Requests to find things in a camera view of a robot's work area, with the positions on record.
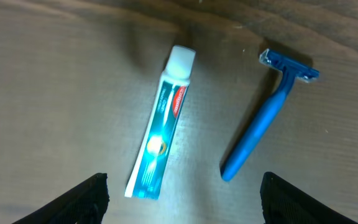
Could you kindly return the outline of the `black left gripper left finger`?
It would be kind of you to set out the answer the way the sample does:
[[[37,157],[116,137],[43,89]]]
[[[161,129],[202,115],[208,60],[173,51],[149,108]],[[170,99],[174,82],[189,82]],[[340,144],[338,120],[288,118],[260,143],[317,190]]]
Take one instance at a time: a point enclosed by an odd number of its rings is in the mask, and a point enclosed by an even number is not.
[[[14,224],[100,224],[109,203],[107,174],[97,173]]]

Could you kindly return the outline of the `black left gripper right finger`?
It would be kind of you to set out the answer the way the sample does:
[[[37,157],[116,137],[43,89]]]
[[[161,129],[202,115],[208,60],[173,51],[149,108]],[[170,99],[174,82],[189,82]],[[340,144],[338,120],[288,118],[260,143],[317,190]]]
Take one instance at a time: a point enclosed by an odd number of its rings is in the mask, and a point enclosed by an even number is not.
[[[273,172],[260,187],[265,224],[357,224]]]

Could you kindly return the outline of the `teal toothpaste tube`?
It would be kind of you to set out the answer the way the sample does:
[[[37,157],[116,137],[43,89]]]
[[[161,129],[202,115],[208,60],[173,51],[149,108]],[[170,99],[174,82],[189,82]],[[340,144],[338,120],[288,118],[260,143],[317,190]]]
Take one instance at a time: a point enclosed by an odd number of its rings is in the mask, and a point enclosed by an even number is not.
[[[196,52],[173,46],[160,76],[149,122],[124,196],[157,200]]]

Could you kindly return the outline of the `blue disposable razor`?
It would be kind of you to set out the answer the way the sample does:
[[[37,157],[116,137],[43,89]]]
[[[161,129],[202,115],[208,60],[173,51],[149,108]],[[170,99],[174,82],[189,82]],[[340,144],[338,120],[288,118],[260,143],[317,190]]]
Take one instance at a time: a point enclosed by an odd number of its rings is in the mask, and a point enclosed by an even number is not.
[[[313,67],[271,49],[266,49],[259,55],[259,62],[281,72],[282,79],[276,90],[258,110],[249,127],[224,162],[221,168],[221,177],[226,182],[231,181],[238,173],[278,115],[295,84],[295,80],[312,82],[319,78],[319,71]]]

